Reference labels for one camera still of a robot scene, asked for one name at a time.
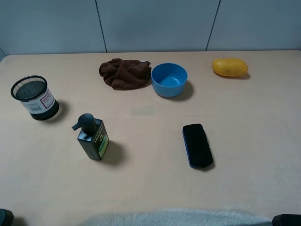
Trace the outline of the black robot base left corner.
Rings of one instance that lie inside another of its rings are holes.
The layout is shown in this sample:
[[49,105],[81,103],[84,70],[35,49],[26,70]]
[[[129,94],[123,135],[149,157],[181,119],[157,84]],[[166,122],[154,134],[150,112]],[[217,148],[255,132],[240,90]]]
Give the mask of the black robot base left corner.
[[0,226],[11,226],[14,220],[14,214],[6,209],[0,209]]

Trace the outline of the black robot base right corner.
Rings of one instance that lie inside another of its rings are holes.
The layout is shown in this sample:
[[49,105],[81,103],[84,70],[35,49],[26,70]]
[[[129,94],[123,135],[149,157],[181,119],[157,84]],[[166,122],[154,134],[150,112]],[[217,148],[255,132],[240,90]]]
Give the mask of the black robot base right corner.
[[301,226],[301,215],[281,214],[272,220],[273,226]]

